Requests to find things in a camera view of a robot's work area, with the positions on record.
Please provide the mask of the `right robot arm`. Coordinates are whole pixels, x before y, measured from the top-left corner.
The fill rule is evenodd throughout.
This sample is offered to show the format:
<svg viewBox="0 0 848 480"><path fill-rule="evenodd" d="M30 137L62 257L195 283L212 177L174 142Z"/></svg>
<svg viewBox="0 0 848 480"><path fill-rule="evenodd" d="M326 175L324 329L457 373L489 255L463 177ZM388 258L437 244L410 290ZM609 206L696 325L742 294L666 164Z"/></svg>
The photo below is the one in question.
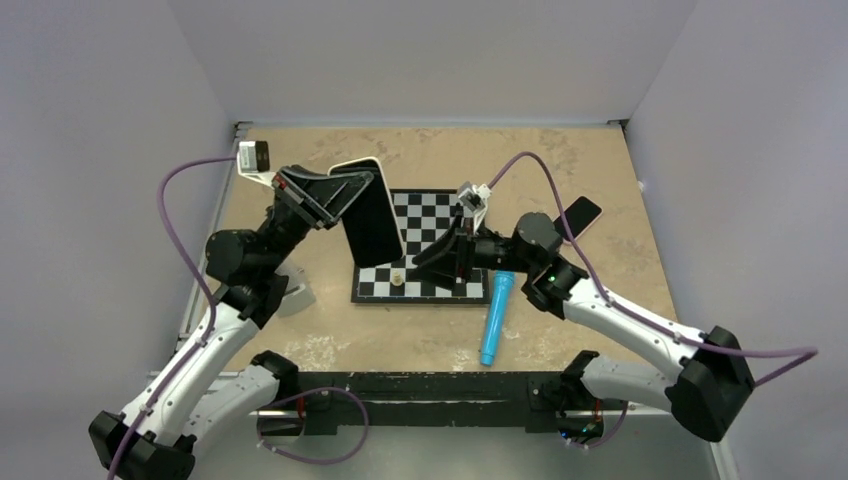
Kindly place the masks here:
<svg viewBox="0 0 848 480"><path fill-rule="evenodd" d="M589 273L559 252L562 238L543 213L520 217L511 236L456 215L449 229L413 259L412 278L442 288L469 279L475 269L523 273L522 293L537 310L590 328L626 347L643 364L600 354L576 358L561 381L576 407L617 399L669 412L702 440L724 438L755 389L737 337L658 316L597 286Z"/></svg>

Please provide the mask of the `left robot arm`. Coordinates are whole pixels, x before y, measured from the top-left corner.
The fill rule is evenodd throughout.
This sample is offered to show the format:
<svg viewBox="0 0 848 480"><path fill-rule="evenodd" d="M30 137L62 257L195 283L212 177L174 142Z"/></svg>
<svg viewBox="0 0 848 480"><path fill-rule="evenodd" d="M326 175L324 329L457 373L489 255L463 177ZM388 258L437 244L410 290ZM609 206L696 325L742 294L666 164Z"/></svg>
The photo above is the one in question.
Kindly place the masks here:
<svg viewBox="0 0 848 480"><path fill-rule="evenodd" d="M199 453L230 424L263 407L305 415L307 392L297 366L265 351L220 389L229 360L296 295L284 261L313 230L330 229L385 182L373 167L315 173L301 166L243 167L243 178L271 189L266 217L255 230L221 230L207 240L207 310L156 378L120 412L101 412L89 435L112 479L185 479Z"/></svg>

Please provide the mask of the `black white chessboard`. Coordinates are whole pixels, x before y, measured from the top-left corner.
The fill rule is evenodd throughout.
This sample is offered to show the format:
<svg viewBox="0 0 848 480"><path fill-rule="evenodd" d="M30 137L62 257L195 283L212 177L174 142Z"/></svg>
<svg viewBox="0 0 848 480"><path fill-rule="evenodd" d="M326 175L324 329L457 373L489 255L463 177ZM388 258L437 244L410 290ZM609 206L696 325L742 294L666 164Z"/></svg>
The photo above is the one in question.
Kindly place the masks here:
<svg viewBox="0 0 848 480"><path fill-rule="evenodd" d="M418 271L415 256L452 231L459 211L457 192L450 189L391 190L392 203L405 256L391 263L353 271L354 304L487 305L491 299L489 275L481 269L465 271L463 280L451 277L453 255Z"/></svg>

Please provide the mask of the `blue toy microphone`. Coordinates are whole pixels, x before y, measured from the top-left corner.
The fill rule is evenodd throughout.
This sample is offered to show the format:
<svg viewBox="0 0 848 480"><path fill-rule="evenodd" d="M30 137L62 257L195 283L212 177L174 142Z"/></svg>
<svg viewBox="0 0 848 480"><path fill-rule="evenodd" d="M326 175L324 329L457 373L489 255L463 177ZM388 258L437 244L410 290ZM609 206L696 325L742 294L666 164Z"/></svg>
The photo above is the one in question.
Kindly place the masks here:
<svg viewBox="0 0 848 480"><path fill-rule="evenodd" d="M515 282L515 274L509 271L496 271L492 284L492 297L489 305L480 349L480 364L491 367L497 355L504 318Z"/></svg>

